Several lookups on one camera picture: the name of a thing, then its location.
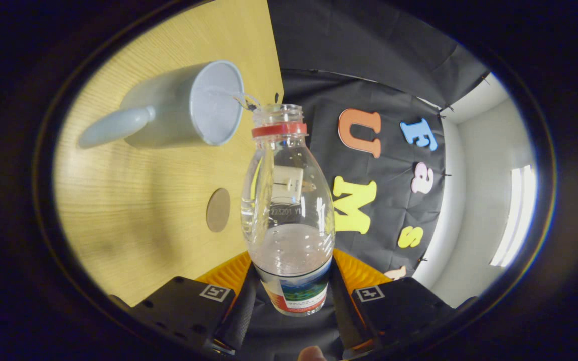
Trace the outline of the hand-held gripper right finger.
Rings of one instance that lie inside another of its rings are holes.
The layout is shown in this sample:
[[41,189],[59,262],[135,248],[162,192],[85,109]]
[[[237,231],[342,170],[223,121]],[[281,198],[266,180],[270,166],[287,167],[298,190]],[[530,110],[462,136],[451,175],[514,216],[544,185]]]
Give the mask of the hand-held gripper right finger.
[[339,249],[333,252],[329,288],[346,354],[407,347],[477,301],[473,296],[451,307],[413,277],[390,279]]

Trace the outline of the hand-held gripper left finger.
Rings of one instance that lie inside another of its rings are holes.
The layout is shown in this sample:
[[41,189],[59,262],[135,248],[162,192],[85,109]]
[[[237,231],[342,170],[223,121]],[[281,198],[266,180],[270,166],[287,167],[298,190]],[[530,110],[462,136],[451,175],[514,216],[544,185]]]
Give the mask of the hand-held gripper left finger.
[[130,308],[130,314],[194,351],[234,356],[255,306],[258,276],[242,252],[197,279],[175,276]]

